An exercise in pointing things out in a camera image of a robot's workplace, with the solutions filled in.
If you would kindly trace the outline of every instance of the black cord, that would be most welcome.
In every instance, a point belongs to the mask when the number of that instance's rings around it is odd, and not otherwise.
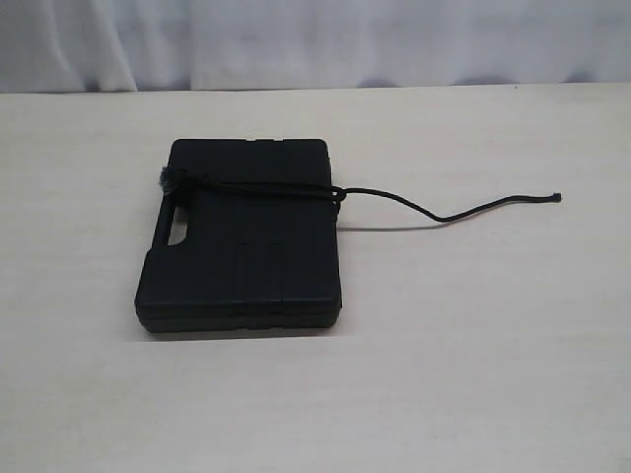
[[[501,199],[479,205],[459,214],[449,217],[440,217],[420,205],[411,202],[400,195],[386,192],[384,190],[370,189],[365,187],[337,187],[334,185],[323,186],[316,184],[300,184],[289,182],[221,182],[214,181],[208,175],[191,175],[184,169],[163,168],[160,174],[160,185],[166,195],[187,193],[191,190],[202,187],[216,192],[227,192],[245,195],[258,195],[268,197],[289,197],[298,199],[325,200],[336,205],[339,212],[342,201],[348,194],[366,194],[390,199],[399,204],[403,204],[430,219],[448,224],[458,220],[466,219],[480,212],[500,207],[511,203],[543,204],[547,202],[561,202],[561,194],[555,192],[552,195],[536,197],[531,195],[511,195]]]

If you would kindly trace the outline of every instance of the black string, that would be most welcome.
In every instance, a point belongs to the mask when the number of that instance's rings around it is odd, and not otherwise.
[[[511,195],[501,199],[479,205],[459,214],[448,217],[440,217],[433,212],[411,202],[400,195],[386,192],[384,190],[370,189],[365,187],[337,187],[334,185],[325,186],[317,184],[300,184],[289,182],[223,182],[212,180],[208,175],[191,175],[184,169],[163,168],[160,174],[160,185],[165,194],[187,193],[195,188],[206,188],[216,192],[226,192],[233,194],[244,194],[251,196],[284,197],[297,199],[325,200],[335,204],[337,211],[341,208],[342,201],[348,194],[366,194],[390,199],[399,204],[403,204],[426,217],[442,223],[448,224],[458,220],[466,219],[480,212],[485,212],[506,204],[525,203],[543,204],[547,202],[561,202],[561,194],[555,192],[552,195],[536,197],[531,195]]]

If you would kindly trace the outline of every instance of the black plastic case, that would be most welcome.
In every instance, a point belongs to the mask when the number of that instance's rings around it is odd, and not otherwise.
[[[331,184],[321,140],[177,140],[169,166],[217,181]],[[176,205],[184,241],[168,245]],[[341,309],[332,202],[197,189],[163,197],[136,294],[151,332],[318,328]]]

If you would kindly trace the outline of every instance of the table surface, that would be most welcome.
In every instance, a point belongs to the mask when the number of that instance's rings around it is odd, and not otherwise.
[[[0,470],[631,471],[631,85],[0,96]],[[319,333],[153,337],[176,138],[323,138],[352,196]]]

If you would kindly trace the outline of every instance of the white backdrop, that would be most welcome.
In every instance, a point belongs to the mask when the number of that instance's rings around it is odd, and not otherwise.
[[[628,0],[0,0],[3,92],[628,80]]]

